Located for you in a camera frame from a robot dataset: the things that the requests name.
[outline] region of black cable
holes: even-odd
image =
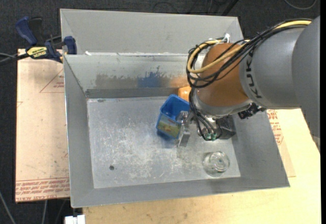
[[[63,200],[63,202],[62,202],[62,205],[61,205],[61,207],[60,207],[60,209],[59,209],[59,211],[58,211],[57,217],[56,217],[55,224],[58,224],[58,221],[59,221],[59,219],[60,219],[60,217],[61,217],[62,209],[63,209],[63,207],[65,206],[66,201],[67,201],[67,200]]]
[[[298,7],[298,6],[295,6],[295,5],[291,4],[288,0],[284,0],[284,2],[285,2],[287,5],[289,5],[290,7],[293,7],[293,8],[295,8],[295,9],[297,9],[297,10],[309,10],[309,9],[311,9],[312,7],[315,6],[317,0],[314,0],[314,2],[313,2],[310,6],[308,6],[308,7]]]
[[[160,5],[160,4],[166,4],[166,5],[169,5],[169,6],[171,6],[175,11],[176,11],[176,13],[178,13],[178,14],[180,14],[180,12],[178,11],[178,9],[171,3],[171,2],[158,2],[158,3],[156,3],[154,6],[153,6],[153,8],[152,8],[152,12],[154,12],[154,10],[155,10],[155,8],[158,6],[158,5]]]
[[[0,199],[1,199],[1,201],[2,201],[2,204],[3,204],[3,206],[4,206],[4,208],[5,208],[6,212],[7,212],[7,214],[8,214],[8,216],[9,216],[9,218],[10,218],[12,224],[16,224],[16,222],[15,222],[13,216],[11,215],[11,213],[10,213],[10,211],[9,211],[9,208],[8,208],[8,206],[7,206],[6,201],[5,201],[4,197],[2,196],[1,191],[0,191]]]
[[[15,55],[10,55],[10,54],[1,53],[1,52],[0,52],[0,55],[2,55],[3,57],[12,58],[12,59],[14,59],[16,57],[16,54]]]
[[[42,224],[45,223],[46,209],[47,209],[47,200],[44,203],[44,210],[43,210],[43,216],[42,216]]]

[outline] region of clamp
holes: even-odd
[[[42,35],[42,19],[23,17],[15,24],[19,35],[26,39],[29,46],[25,49],[26,53],[20,56],[21,58],[31,57],[33,59],[50,59],[57,62],[63,62],[63,55],[57,51],[57,47],[67,46],[68,51],[64,54],[77,54],[75,39],[72,36],[67,36],[63,41],[55,43],[61,37],[52,37],[48,40],[43,40]]]

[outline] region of wire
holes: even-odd
[[[9,211],[9,209],[8,209],[8,206],[7,206],[7,204],[6,204],[6,201],[5,201],[4,197],[2,196],[1,191],[0,191],[0,199],[1,199],[1,201],[2,201],[2,204],[3,204],[4,208],[5,208],[5,210],[6,210],[7,214],[8,214],[8,216],[9,216],[9,218],[10,218],[10,220],[11,220],[11,222],[12,222],[13,224],[16,224],[16,222],[15,222],[13,216],[11,215],[11,213],[10,213],[10,211]]]
[[[4,57],[9,57],[9,58],[12,58],[14,59],[16,55],[9,55],[9,54],[6,54],[6,53],[0,53],[0,55],[4,56]]]
[[[153,8],[152,8],[152,12],[154,12],[154,10],[155,10],[155,8],[158,6],[158,5],[160,5],[160,4],[166,4],[166,5],[169,5],[169,6],[171,6],[175,11],[176,11],[176,13],[178,13],[178,14],[180,14],[180,12],[178,11],[178,9],[171,3],[171,2],[158,2],[158,3],[156,3],[154,6],[153,6]]]
[[[293,25],[308,25],[310,24],[310,21],[306,21],[306,20],[296,20],[296,21],[290,21],[290,22],[286,22],[286,23],[282,23],[280,25],[278,25],[277,27],[273,28],[272,30],[277,30],[277,29],[281,29],[283,27],[288,27],[288,26],[293,26]],[[235,49],[229,51],[228,53],[225,53],[223,56],[219,57],[217,60],[213,61],[212,63],[206,65],[205,67],[202,67],[200,69],[192,69],[193,66],[193,60],[194,57],[201,52],[204,48],[208,47],[209,45],[215,45],[215,44],[219,44],[221,43],[221,41],[219,40],[208,40],[204,43],[202,43],[201,45],[199,45],[191,54],[191,56],[188,59],[187,62],[187,70],[190,73],[194,73],[194,74],[198,74],[198,73],[202,73],[208,69],[210,69],[211,67],[215,66],[216,64],[218,64],[219,62],[225,60],[226,58],[229,58],[231,56],[233,56],[234,54],[236,54],[237,52],[241,51],[241,49],[245,46],[248,45],[250,43],[246,42],[243,45],[240,45],[238,47],[236,47]]]
[[[61,207],[60,207],[60,209],[59,209],[59,211],[58,211],[58,214],[57,214],[57,217],[56,217],[55,224],[58,224],[59,218],[60,218],[60,216],[61,216],[60,214],[61,214],[61,212],[62,212],[63,206],[66,204],[66,201],[67,201],[67,200],[64,200],[64,201],[63,201],[63,203],[62,203],[62,205],[61,205]]]
[[[43,210],[43,216],[42,216],[42,224],[45,223],[46,209],[47,209],[47,200],[44,203],[44,210]]]
[[[295,9],[297,9],[297,10],[309,10],[309,9],[311,9],[312,7],[314,7],[315,4],[316,4],[316,2],[317,2],[317,0],[314,0],[314,2],[313,2],[310,6],[308,6],[308,7],[298,7],[298,6],[295,6],[295,5],[291,4],[288,0],[284,0],[284,1],[285,1],[285,3],[286,3],[287,5],[293,7],[293,8],[295,8]]]

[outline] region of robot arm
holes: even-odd
[[[319,138],[319,37],[320,17],[281,22],[249,41],[203,42],[190,50],[187,63],[193,113],[218,120],[300,107]],[[209,47],[195,69],[198,54]]]

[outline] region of wooden surface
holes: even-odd
[[[83,208],[86,223],[321,223],[320,153],[301,110],[278,117],[296,174],[290,188]]]

